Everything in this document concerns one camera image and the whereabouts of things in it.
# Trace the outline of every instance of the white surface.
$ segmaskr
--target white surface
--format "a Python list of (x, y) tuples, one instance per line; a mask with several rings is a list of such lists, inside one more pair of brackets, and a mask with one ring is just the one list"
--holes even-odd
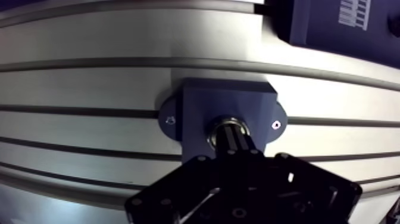
[(112, 158), (22, 147), (0, 142), (0, 161), (77, 178), (149, 185), (180, 162)]
[(128, 224), (125, 211), (102, 209), (44, 197), (0, 185), (0, 222), (14, 224)]
[(361, 200), (355, 207), (350, 224), (378, 224), (399, 198), (400, 193)]
[(78, 147), (180, 154), (156, 119), (0, 112), (0, 136)]

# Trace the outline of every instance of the round flange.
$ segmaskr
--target round flange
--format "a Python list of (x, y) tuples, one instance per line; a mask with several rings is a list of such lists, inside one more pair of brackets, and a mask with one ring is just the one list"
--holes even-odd
[(273, 111), (272, 120), (270, 124), (271, 128), (268, 132), (267, 142), (268, 143), (273, 142), (277, 138), (279, 138), (285, 131), (287, 125), (288, 125), (288, 117), (286, 115), (286, 112), (282, 108), (280, 103), (277, 102)]

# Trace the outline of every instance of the label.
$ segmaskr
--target label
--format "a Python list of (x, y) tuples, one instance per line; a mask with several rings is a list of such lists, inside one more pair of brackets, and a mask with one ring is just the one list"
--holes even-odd
[(367, 30), (370, 7), (371, 0), (341, 0), (338, 22)]

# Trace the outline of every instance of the screw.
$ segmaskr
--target screw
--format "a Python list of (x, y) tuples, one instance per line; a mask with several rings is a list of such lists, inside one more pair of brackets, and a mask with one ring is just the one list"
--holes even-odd
[(236, 209), (232, 210), (232, 215), (235, 218), (241, 219), (241, 218), (246, 217), (247, 211), (245, 209), (242, 209), (242, 208), (236, 208)]
[(167, 119), (165, 120), (165, 122), (166, 122), (168, 125), (175, 125), (176, 120), (175, 120), (175, 117), (174, 117), (174, 116), (170, 116), (170, 117), (167, 117)]
[(132, 204), (133, 204), (134, 206), (139, 206), (139, 205), (142, 204), (142, 200), (140, 200), (140, 199), (138, 199), (138, 198), (135, 198), (135, 199), (132, 200)]
[(218, 194), (220, 192), (221, 188), (214, 188), (210, 190), (210, 194)]
[(279, 156), (281, 156), (281, 158), (289, 158), (289, 155), (286, 153), (279, 153)]
[(280, 123), (280, 121), (276, 120), (274, 121), (274, 123), (272, 123), (272, 129), (278, 130), (281, 127), (281, 125), (282, 124)]
[(205, 161), (206, 159), (207, 159), (207, 158), (205, 158), (205, 156), (202, 156), (202, 155), (197, 156), (197, 160), (199, 160), (199, 161), (201, 161), (201, 162)]
[(171, 204), (171, 200), (169, 198), (165, 198), (165, 199), (161, 200), (160, 203), (164, 206), (167, 206), (167, 205)]

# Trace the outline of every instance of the dark blue panel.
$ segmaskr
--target dark blue panel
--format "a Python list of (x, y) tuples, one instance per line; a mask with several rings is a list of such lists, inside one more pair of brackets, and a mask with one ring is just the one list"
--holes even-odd
[(277, 31), (284, 41), (400, 68), (400, 39), (388, 26), (388, 21), (400, 18), (400, 1), (279, 2)]
[(19, 7), (22, 5), (31, 4), (44, 0), (0, 0), (0, 11), (9, 10), (11, 8)]

